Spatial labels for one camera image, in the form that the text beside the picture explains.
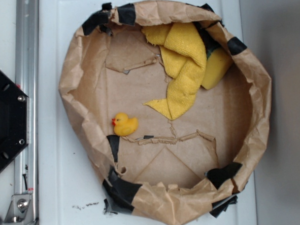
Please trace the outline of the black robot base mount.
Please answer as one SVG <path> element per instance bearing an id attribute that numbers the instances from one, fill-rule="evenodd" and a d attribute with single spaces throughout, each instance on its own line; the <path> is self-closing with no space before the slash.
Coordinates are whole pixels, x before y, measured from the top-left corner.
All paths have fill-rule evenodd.
<path id="1" fill-rule="evenodd" d="M 28 96 L 0 70 L 0 173 L 28 145 Z"/>

